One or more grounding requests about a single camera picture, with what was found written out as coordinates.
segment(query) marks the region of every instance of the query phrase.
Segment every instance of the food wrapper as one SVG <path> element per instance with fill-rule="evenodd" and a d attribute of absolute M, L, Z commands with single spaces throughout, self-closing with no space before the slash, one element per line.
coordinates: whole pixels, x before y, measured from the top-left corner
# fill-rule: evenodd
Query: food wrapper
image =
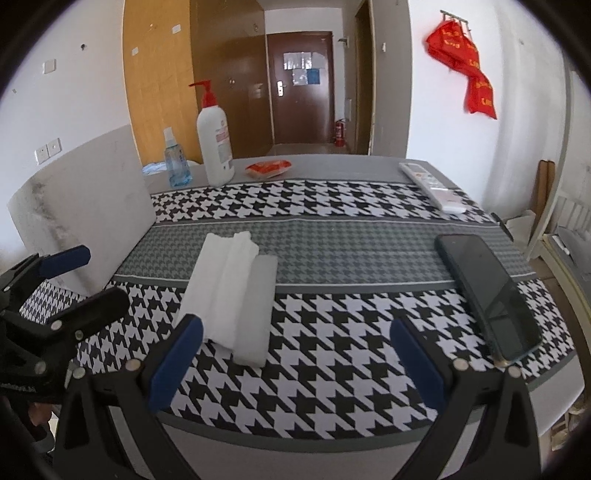
<path fill-rule="evenodd" d="M 253 163 L 246 167 L 246 173 L 257 180 L 277 177 L 291 168 L 288 160 L 268 160 Z"/>

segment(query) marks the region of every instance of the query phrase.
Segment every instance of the folded white cloth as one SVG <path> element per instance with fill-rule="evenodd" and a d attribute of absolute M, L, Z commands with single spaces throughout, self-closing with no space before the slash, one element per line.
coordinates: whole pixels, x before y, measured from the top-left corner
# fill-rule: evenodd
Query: folded white cloth
<path fill-rule="evenodd" d="M 211 339 L 233 350 L 248 277 L 258 253 L 250 232 L 237 233 L 233 238 L 209 233 L 189 279 L 175 326 L 185 314 L 193 313 L 203 322 L 204 340 Z"/>
<path fill-rule="evenodd" d="M 238 365 L 262 368 L 267 362 L 277 263 L 277 257 L 271 255 L 259 255 L 252 263 L 236 327 L 233 360 Z"/>

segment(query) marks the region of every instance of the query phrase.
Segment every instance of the blue gripper pad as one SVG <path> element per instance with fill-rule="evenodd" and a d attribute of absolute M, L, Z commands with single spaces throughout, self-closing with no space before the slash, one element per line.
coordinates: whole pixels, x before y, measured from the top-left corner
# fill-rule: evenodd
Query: blue gripper pad
<path fill-rule="evenodd" d="M 401 320 L 393 320 L 390 325 L 390 343 L 424 404 L 442 413 L 447 405 L 443 379 Z"/>
<path fill-rule="evenodd" d="M 90 250 L 88 250 L 88 247 L 81 245 L 70 248 L 65 252 L 44 258 L 41 265 L 39 265 L 39 276 L 47 279 L 58 277 L 64 273 L 88 265 L 89 261 Z"/>
<path fill-rule="evenodd" d="M 154 414 L 170 406 L 178 386 L 203 342 L 203 323 L 199 317 L 190 316 L 191 322 L 152 376 L 148 408 Z"/>

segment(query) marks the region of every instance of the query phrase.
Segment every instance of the pump bottle label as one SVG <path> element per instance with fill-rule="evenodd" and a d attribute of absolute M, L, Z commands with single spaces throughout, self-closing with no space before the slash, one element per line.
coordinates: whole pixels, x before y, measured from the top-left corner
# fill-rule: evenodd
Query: pump bottle label
<path fill-rule="evenodd" d="M 232 146 L 230 144 L 230 132 L 227 126 L 216 130 L 217 152 L 220 155 L 220 162 L 224 170 L 232 166 Z"/>

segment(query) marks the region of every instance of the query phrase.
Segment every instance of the person's hand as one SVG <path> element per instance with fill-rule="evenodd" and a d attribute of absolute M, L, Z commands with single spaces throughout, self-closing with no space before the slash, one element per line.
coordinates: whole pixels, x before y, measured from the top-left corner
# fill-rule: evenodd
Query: person's hand
<path fill-rule="evenodd" d="M 49 403 L 31 403 L 29 406 L 29 418 L 31 423 L 38 427 L 42 423 L 47 423 L 51 420 L 51 407 Z"/>

